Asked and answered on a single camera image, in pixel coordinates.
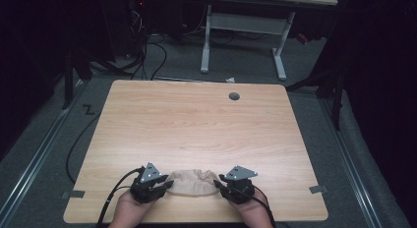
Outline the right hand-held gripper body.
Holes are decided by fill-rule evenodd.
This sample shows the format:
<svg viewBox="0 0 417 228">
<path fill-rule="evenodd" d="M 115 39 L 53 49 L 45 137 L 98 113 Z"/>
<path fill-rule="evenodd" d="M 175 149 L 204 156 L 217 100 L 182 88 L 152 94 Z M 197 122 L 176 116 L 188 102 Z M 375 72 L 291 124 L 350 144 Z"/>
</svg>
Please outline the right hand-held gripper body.
<svg viewBox="0 0 417 228">
<path fill-rule="evenodd" d="M 251 169 L 239 165 L 234 166 L 225 174 L 230 180 L 225 186 L 228 189 L 228 195 L 225 198 L 237 204 L 249 201 L 255 193 L 251 178 L 257 175 L 258 173 Z"/>
</svg>

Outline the person's left hand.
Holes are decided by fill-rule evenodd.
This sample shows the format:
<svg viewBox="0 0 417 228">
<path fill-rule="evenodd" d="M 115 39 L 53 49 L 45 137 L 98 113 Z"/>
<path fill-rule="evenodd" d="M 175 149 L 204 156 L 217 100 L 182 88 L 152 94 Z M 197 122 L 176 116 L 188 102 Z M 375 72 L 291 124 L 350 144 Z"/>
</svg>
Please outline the person's left hand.
<svg viewBox="0 0 417 228">
<path fill-rule="evenodd" d="M 136 228 L 155 204 L 155 200 L 140 203 L 130 192 L 123 193 L 117 201 L 113 219 L 108 228 Z"/>
</svg>

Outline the black metal stand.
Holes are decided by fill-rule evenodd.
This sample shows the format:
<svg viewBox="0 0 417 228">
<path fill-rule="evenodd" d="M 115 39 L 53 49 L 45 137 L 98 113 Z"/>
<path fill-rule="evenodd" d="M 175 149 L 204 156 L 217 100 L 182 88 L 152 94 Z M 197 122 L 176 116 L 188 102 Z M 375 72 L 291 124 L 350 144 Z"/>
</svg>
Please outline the black metal stand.
<svg viewBox="0 0 417 228">
<path fill-rule="evenodd" d="M 342 91 L 344 77 L 346 74 L 344 64 L 336 61 L 318 60 L 310 76 L 298 83 L 287 86 L 287 91 L 293 91 L 303 86 L 316 86 L 316 97 L 318 99 L 332 98 L 332 107 L 330 109 L 330 118 L 333 126 L 339 131 L 340 110 L 342 107 Z"/>
<path fill-rule="evenodd" d="M 74 73 L 77 73 L 82 81 L 89 81 L 92 77 L 88 53 L 81 48 L 70 48 L 65 56 L 63 109 L 69 107 L 74 97 Z"/>
</svg>

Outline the white-legged desk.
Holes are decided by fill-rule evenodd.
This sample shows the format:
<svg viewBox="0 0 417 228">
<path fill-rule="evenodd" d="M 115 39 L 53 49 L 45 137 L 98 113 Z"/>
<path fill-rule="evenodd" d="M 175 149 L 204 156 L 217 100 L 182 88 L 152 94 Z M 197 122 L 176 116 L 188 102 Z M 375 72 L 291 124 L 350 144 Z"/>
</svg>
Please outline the white-legged desk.
<svg viewBox="0 0 417 228">
<path fill-rule="evenodd" d="M 337 0 L 263 0 L 265 2 L 279 2 L 288 6 L 318 6 L 319 8 L 334 7 Z M 260 34 L 278 35 L 280 40 L 271 50 L 277 76 L 281 81 L 286 80 L 286 73 L 281 59 L 281 52 L 291 30 L 296 12 L 290 9 L 283 18 L 269 16 L 238 15 L 235 12 L 213 12 L 211 5 L 207 5 L 205 43 L 203 46 L 201 72 L 209 71 L 210 34 L 213 29 L 243 31 Z"/>
</svg>

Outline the metal floor rail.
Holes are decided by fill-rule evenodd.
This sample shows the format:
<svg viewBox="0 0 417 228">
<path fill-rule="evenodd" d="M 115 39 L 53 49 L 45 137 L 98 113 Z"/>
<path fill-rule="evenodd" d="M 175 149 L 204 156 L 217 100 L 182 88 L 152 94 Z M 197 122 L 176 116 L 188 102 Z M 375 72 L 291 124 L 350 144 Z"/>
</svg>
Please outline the metal floor rail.
<svg viewBox="0 0 417 228">
<path fill-rule="evenodd" d="M 0 228 L 7 228 L 10 220 L 13 218 L 16 210 L 20 206 L 27 191 L 30 189 L 32 182 L 36 178 L 40 168 L 42 167 L 49 152 L 51 151 L 52 145 L 54 144 L 58 133 L 62 129 L 64 122 L 66 121 L 70 111 L 74 106 L 74 102 L 85 90 L 88 83 L 88 81 L 81 80 L 76 82 L 74 86 L 75 93 L 73 99 L 70 101 L 66 108 L 59 111 L 59 114 L 57 115 L 56 119 L 52 123 L 44 139 L 30 160 L 29 165 L 20 176 L 19 181 L 8 196 L 7 200 L 4 202 L 4 205 L 0 208 Z"/>
<path fill-rule="evenodd" d="M 344 167 L 347 178 L 352 187 L 355 198 L 361 208 L 368 228 L 383 228 L 381 220 L 374 208 L 372 200 L 369 196 L 368 190 L 365 187 L 363 180 L 354 164 L 350 155 L 347 144 L 340 130 L 338 130 L 331 118 L 331 109 L 326 100 L 319 99 L 319 104 L 324 112 L 332 134 L 336 140 L 337 148 L 341 155 L 342 165 Z"/>
</svg>

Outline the person's right hand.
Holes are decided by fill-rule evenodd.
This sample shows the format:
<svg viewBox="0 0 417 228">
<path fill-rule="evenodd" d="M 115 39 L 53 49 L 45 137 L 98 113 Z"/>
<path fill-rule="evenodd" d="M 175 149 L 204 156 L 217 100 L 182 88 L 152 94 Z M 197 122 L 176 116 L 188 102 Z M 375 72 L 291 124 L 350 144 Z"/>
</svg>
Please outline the person's right hand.
<svg viewBox="0 0 417 228">
<path fill-rule="evenodd" d="M 268 205 L 266 196 L 259 189 L 255 189 L 253 199 L 242 204 L 231 201 L 230 205 L 249 228 L 273 228 L 266 209 Z"/>
</svg>

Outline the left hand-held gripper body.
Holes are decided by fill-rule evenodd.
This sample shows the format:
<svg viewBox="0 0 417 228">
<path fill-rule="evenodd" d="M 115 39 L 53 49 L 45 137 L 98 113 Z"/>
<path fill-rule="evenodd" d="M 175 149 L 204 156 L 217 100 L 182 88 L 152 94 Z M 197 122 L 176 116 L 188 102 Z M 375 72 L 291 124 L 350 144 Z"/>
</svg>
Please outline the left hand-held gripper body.
<svg viewBox="0 0 417 228">
<path fill-rule="evenodd" d="M 162 198 L 166 191 L 159 191 L 157 187 L 162 183 L 156 184 L 154 182 L 154 179 L 160 176 L 163 176 L 163 174 L 151 162 L 141 167 L 139 176 L 134 179 L 130 188 L 130 193 L 134 199 L 140 203 L 148 203 Z"/>
</svg>

